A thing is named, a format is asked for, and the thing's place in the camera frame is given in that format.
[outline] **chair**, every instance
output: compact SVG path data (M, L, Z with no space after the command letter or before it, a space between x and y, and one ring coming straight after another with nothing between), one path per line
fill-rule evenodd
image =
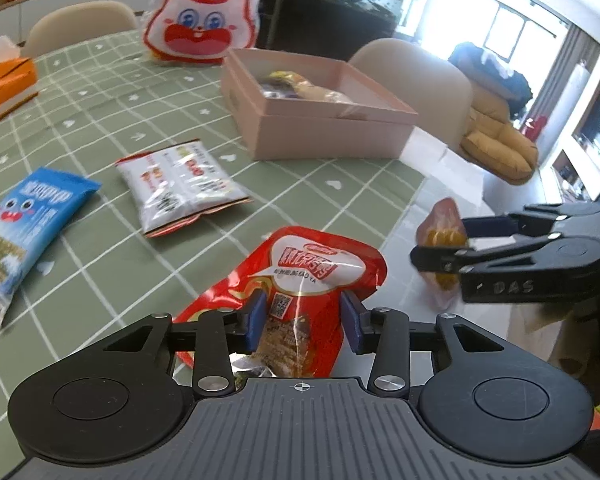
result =
M46 15L29 33L23 56L37 57L65 46L138 26L131 8L120 2L77 4Z
M466 133L473 93L451 63L394 38L366 44L349 61L418 113L417 126L457 151Z
M509 105L448 61L419 46L386 38L349 61L418 113L417 125L468 161L521 185L538 165L533 142L509 121Z

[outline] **orange tissue box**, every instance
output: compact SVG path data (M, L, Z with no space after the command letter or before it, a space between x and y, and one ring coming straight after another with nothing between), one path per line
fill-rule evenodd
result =
M0 119L38 95L38 76L31 59L0 62Z

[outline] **metal screw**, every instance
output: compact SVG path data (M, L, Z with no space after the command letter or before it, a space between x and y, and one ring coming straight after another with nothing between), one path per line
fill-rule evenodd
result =
M397 375L382 375L374 381L376 388L386 392L396 392L406 386L404 379Z
M206 392L221 392L229 386L229 381L219 375L209 375L198 381L198 387Z

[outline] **white snack bag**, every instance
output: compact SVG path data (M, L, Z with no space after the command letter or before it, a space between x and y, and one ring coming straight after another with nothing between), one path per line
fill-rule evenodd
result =
M197 139L128 156L116 166L138 206L142 232L149 238L250 200Z

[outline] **jerky package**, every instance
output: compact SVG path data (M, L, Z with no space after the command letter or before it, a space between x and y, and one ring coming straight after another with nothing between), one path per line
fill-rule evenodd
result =
M199 139L121 158L116 166L131 189L142 231L149 238L250 200Z
M0 202L0 326L13 293L69 218L100 184L49 168L31 173Z
M431 213L416 230L416 243L425 247L467 246L468 239L456 201L444 198L433 206ZM421 272L441 310L446 310L455 299L460 282L455 274Z
M256 353L245 362L257 376L327 377L342 345L339 297L352 290L364 300L382 285L386 264L373 247L305 227L275 231L227 278L197 298L176 322L205 310L241 308L256 288L268 294L269 316ZM192 352L179 357L193 366Z

